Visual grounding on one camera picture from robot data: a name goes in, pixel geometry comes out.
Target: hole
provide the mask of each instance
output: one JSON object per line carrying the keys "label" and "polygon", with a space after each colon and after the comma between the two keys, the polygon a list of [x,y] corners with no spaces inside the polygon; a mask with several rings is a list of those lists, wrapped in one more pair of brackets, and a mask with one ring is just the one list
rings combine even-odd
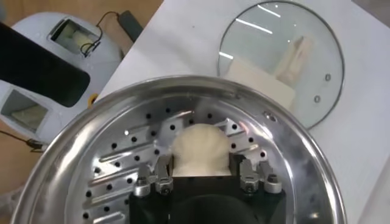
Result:
{"label": "hole", "polygon": [[91,191],[87,191],[87,193],[85,193],[85,196],[87,198],[90,198],[92,196],[92,192]]}
{"label": "hole", "polygon": [[268,112],[268,111],[264,111],[264,112],[263,112],[263,115],[264,115],[267,119],[269,119],[269,120],[271,120],[271,121],[273,121],[273,122],[276,121],[276,118],[275,118],[270,112]]}
{"label": "hole", "polygon": [[316,96],[314,97],[314,101],[315,101],[316,103],[319,103],[319,102],[321,101],[321,96],[316,95]]}
{"label": "hole", "polygon": [[329,82],[331,79],[331,75],[330,74],[326,74],[325,75],[325,81]]}
{"label": "hole", "polygon": [[83,218],[84,218],[84,219],[88,219],[89,217],[90,217],[90,215],[89,215],[88,213],[85,212],[85,213],[83,214]]}

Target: metal bracket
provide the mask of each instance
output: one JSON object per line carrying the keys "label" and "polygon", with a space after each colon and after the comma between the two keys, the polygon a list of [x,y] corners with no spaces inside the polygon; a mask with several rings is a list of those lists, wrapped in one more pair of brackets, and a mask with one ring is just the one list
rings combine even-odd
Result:
{"label": "metal bracket", "polygon": [[162,195],[168,195],[173,190],[173,178],[168,175],[167,163],[162,157],[158,158],[155,166],[155,189]]}
{"label": "metal bracket", "polygon": [[252,169],[249,159],[244,159],[239,164],[239,185],[244,192],[253,194],[258,190],[258,174]]}

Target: black cable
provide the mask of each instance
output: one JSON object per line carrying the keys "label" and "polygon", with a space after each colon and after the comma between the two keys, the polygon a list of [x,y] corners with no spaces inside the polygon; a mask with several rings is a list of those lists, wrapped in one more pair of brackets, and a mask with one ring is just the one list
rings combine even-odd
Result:
{"label": "black cable", "polygon": [[42,150],[40,150],[43,147],[43,143],[41,143],[40,141],[37,141],[37,140],[34,140],[34,139],[24,140],[24,139],[19,138],[19,137],[15,136],[15,135],[13,135],[11,133],[6,132],[6,131],[1,131],[0,130],[0,133],[2,133],[4,135],[7,135],[9,137],[12,137],[12,138],[14,138],[16,140],[19,140],[21,142],[26,143],[29,147],[32,148],[32,150],[30,152],[43,152]]}
{"label": "black cable", "polygon": [[2,134],[4,134],[4,135],[8,135],[9,137],[13,137],[14,139],[17,139],[17,140],[22,141],[22,142],[24,142],[24,143],[27,143],[26,140],[21,139],[21,138],[19,138],[19,137],[13,135],[13,134],[11,134],[11,133],[8,133],[8,132],[6,132],[6,131],[1,131],[1,130],[0,130],[0,133],[2,133]]}
{"label": "black cable", "polygon": [[[103,21],[103,19],[105,18],[105,16],[107,16],[107,15],[110,14],[110,13],[114,13],[114,14],[116,15],[116,17],[119,17],[119,13],[114,12],[114,11],[108,11],[108,12],[106,12],[106,13],[100,18],[99,22],[97,22],[97,24],[96,24],[96,27],[99,28],[99,30],[100,30],[99,38],[97,38],[97,40],[94,41],[94,42],[92,42],[92,43],[85,43],[85,44],[81,45],[81,47],[80,47],[81,54],[83,54],[84,57],[87,57],[87,56],[88,56],[88,51],[89,51],[92,47],[97,46],[98,42],[100,42],[100,40],[102,39],[102,37],[103,37],[103,30],[102,30],[102,28],[100,27],[100,23]],[[83,51],[83,48],[84,48],[85,46],[88,46],[88,48],[86,49],[86,51]]]}

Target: dough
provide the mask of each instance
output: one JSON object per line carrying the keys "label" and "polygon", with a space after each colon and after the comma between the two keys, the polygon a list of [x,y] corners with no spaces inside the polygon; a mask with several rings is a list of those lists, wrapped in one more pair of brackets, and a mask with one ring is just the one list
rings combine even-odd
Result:
{"label": "dough", "polygon": [[196,124],[184,129],[172,145],[173,176],[231,175],[229,142],[225,133],[212,125]]}

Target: white surface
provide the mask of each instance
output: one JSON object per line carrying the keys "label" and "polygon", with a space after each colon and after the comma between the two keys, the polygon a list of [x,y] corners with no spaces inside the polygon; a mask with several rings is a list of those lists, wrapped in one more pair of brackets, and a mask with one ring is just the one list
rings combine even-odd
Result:
{"label": "white surface", "polygon": [[257,66],[234,58],[224,79],[240,83],[262,92],[287,110],[295,98],[295,91]]}
{"label": "white surface", "polygon": [[379,180],[371,193],[366,208],[361,215],[360,223],[389,223],[390,220],[390,158],[386,163]]}
{"label": "white surface", "polygon": [[[341,99],[311,133],[336,175],[349,223],[355,224],[390,154],[390,29],[349,0],[299,2],[329,23],[344,51],[346,83]],[[165,0],[101,97],[163,75],[216,75],[226,27],[255,3]]]}

